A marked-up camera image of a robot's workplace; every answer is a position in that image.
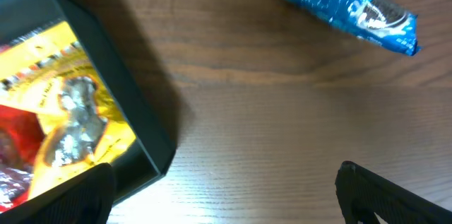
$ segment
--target blue snack package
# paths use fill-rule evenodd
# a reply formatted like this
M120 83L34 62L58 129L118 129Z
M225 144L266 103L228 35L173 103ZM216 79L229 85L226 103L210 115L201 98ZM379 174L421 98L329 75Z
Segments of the blue snack package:
M389 0L288 0L334 28L394 52L415 55L417 16Z

